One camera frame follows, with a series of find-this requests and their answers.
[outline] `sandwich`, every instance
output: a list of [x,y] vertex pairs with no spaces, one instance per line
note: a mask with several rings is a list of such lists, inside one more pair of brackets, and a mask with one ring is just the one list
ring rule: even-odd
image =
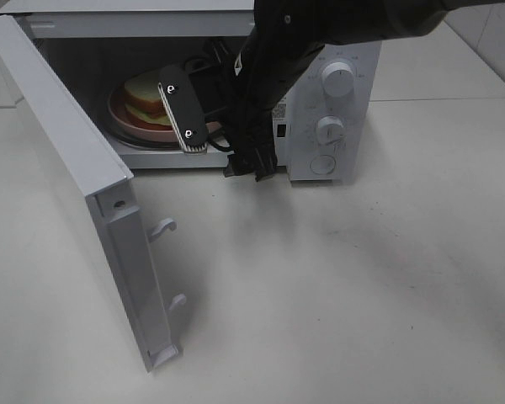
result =
[[148,130],[172,130],[158,83],[158,70],[142,73],[124,83],[125,112],[134,126]]

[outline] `round button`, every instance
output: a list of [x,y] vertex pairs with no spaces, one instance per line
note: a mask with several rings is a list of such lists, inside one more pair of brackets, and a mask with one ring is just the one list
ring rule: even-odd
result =
[[322,146],[337,143],[344,138],[344,123],[336,116],[326,116],[316,124],[316,138]]
[[354,77],[354,70],[349,63],[335,61],[322,72],[323,89],[331,97],[344,97],[354,88]]
[[335,171],[337,161],[331,156],[318,156],[311,162],[311,171],[317,175],[327,175]]

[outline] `open microwave door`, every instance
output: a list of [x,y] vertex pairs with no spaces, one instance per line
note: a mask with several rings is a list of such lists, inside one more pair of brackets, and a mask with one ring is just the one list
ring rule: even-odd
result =
[[0,17],[0,70],[64,215],[82,238],[94,240],[86,248],[104,253],[152,370],[178,353],[150,250],[175,223],[161,221],[146,232],[132,173],[10,16]]

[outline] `timer knob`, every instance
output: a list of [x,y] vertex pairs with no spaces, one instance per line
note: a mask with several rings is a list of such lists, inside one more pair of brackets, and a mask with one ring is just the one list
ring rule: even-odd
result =
[[322,146],[341,141],[344,138],[344,123],[336,116],[326,116],[316,124],[316,138]]
[[322,85],[327,95],[340,98],[349,94],[354,88],[354,68],[347,62],[335,61],[322,72]]

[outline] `microwave control panel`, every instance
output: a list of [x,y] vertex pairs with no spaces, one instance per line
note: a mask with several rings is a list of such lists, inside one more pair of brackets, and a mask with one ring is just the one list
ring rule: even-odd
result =
[[379,42],[326,46],[274,109],[290,180],[351,180],[379,55]]

